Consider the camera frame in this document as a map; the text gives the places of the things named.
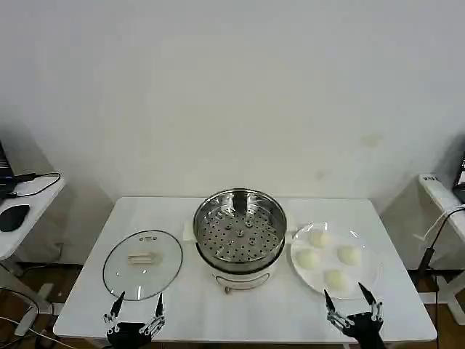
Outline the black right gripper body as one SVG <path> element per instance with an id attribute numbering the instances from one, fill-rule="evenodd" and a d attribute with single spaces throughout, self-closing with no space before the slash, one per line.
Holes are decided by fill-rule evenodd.
<path id="1" fill-rule="evenodd" d="M 343 333 L 357 340 L 361 349 L 385 349 L 380 330 L 384 321 L 373 320 L 371 313 L 357 313 L 347 316 L 349 325 L 343 328 Z"/>

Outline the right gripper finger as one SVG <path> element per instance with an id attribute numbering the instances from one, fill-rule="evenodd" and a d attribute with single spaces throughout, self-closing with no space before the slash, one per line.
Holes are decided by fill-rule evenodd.
<path id="1" fill-rule="evenodd" d="M 324 295 L 328 321 L 331 324 L 333 324 L 337 329 L 349 328 L 351 326 L 349 319 L 336 310 L 333 300 L 331 299 L 326 289 L 324 290 Z"/>
<path id="2" fill-rule="evenodd" d="M 360 287 L 360 290 L 362 291 L 366 302 L 371 307 L 371 320 L 382 324 L 384 322 L 384 319 L 382 317 L 382 315 L 383 315 L 383 302 L 377 301 L 376 298 L 373 296 L 372 292 L 370 290 L 368 290 L 360 282 L 358 283 L 358 286 Z"/>

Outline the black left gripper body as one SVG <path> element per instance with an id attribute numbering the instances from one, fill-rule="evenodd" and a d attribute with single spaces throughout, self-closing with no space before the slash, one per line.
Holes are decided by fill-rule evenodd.
<path id="1" fill-rule="evenodd" d="M 107 330 L 107 339 L 115 349 L 138 349 L 152 342 L 152 335 L 144 323 L 119 322 Z"/>

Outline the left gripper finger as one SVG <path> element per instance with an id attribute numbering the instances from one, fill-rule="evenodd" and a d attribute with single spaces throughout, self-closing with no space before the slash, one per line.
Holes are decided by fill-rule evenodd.
<path id="1" fill-rule="evenodd" d="M 113 303 L 110 309 L 110 312 L 105 313 L 103 316 L 104 323 L 107 326 L 107 331 L 106 331 L 107 334 L 112 334 L 114 332 L 119 331 L 117 320 L 118 320 L 118 316 L 121 310 L 121 306 L 124 301 L 125 294 L 126 294 L 125 291 L 122 291 L 121 295 Z"/>
<path id="2" fill-rule="evenodd" d="M 157 305 L 154 314 L 150 321 L 144 325 L 139 333 L 140 334 L 157 334 L 165 324 L 164 307 L 163 307 L 163 294 L 158 296 Z"/>

